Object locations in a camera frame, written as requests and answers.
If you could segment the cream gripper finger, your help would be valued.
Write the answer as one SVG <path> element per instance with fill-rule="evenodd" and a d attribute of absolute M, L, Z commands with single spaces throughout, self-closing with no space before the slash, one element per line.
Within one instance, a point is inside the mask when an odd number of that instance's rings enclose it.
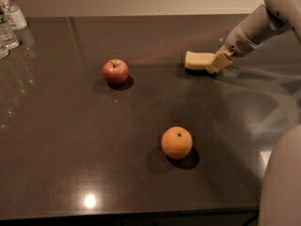
<path fill-rule="evenodd" d="M 218 73 L 232 63 L 231 53 L 217 52 L 205 68 L 208 73 Z"/>
<path fill-rule="evenodd" d="M 225 45 L 222 45 L 214 54 L 215 58 L 229 58 L 229 50 Z"/>

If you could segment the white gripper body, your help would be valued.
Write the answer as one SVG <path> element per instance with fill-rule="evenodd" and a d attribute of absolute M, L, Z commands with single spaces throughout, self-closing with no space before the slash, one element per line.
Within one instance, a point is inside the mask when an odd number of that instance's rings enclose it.
<path fill-rule="evenodd" d="M 234 57 L 246 57 L 260 46 L 246 34 L 243 23 L 236 25 L 225 41 L 225 47 Z"/>

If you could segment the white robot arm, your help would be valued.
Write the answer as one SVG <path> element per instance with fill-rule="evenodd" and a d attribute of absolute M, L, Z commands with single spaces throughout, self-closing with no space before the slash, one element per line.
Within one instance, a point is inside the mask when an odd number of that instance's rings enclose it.
<path fill-rule="evenodd" d="M 205 67 L 217 73 L 290 28 L 301 40 L 301 0 L 264 0 L 228 35 Z M 301 126 L 286 132 L 269 158 L 263 178 L 258 226 L 301 226 Z"/>

